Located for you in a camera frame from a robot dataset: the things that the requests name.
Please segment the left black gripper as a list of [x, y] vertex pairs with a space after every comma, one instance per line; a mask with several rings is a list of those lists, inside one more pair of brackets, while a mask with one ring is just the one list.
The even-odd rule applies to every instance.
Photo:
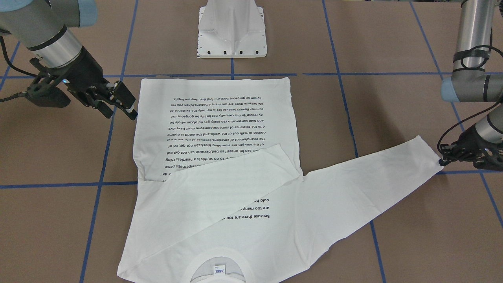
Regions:
[[453, 162], [472, 162], [478, 169], [503, 170], [503, 143], [491, 143], [484, 140], [475, 127], [469, 127], [460, 134], [458, 141], [439, 145], [439, 165], [446, 166]]

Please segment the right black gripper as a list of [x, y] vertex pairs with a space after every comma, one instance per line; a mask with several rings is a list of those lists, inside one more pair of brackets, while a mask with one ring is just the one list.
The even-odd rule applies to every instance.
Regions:
[[109, 84], [109, 95], [106, 84], [109, 83], [103, 77], [103, 69], [93, 56], [81, 48], [80, 54], [69, 65], [65, 79], [68, 81], [68, 91], [74, 95], [81, 104], [93, 107], [100, 111], [107, 119], [110, 119], [114, 111], [108, 104], [115, 105], [123, 111], [130, 120], [137, 118], [134, 109], [135, 97], [122, 81]]

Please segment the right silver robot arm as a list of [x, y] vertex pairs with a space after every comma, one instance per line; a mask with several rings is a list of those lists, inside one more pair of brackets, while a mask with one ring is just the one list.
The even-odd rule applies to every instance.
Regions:
[[12, 34], [34, 54], [34, 80], [11, 99], [24, 97], [38, 107], [63, 108], [70, 98], [58, 88], [65, 84], [81, 104], [106, 118], [113, 105], [130, 120], [137, 118], [135, 97], [123, 82], [110, 83], [102, 67], [72, 33], [71, 27], [92, 26], [97, 21], [94, 0], [2, 0], [1, 34]]

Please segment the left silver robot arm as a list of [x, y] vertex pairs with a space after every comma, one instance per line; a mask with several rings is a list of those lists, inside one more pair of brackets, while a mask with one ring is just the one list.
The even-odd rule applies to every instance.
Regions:
[[501, 171], [503, 168], [502, 136], [503, 106], [502, 75], [485, 72], [491, 51], [502, 54], [492, 45], [492, 20], [498, 0], [465, 0], [454, 69], [451, 77], [442, 81], [441, 96], [449, 102], [492, 102], [487, 115], [460, 134], [451, 144], [438, 142], [442, 155], [439, 163], [471, 162], [478, 169]]

